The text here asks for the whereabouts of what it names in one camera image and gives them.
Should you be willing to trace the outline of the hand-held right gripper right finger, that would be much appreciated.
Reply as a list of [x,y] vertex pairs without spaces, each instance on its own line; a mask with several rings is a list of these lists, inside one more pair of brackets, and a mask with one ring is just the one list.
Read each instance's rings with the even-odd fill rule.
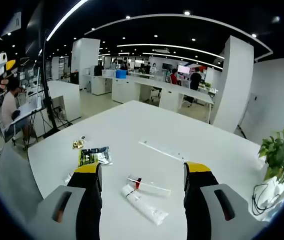
[[248,202],[219,184],[207,166],[184,163],[184,208],[189,240],[252,240],[267,226],[249,211]]

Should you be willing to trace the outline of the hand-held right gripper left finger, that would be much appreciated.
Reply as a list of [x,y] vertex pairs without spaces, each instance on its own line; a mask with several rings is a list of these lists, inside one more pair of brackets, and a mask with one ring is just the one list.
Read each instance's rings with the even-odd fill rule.
[[58,186],[38,205],[29,223],[35,240],[98,240],[102,209],[102,168],[77,168],[67,185]]

